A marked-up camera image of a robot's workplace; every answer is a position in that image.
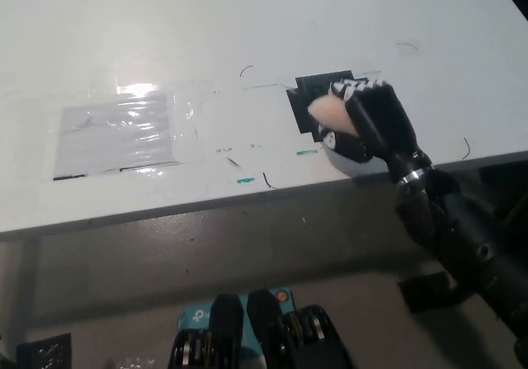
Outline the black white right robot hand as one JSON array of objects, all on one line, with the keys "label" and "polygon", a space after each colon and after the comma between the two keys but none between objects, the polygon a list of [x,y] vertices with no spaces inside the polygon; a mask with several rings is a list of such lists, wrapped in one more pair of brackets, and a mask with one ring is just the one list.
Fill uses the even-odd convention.
[{"label": "black white right robot hand", "polygon": [[355,163],[383,160],[392,182],[432,167],[394,88],[383,80],[333,82],[308,111],[330,150]]}]

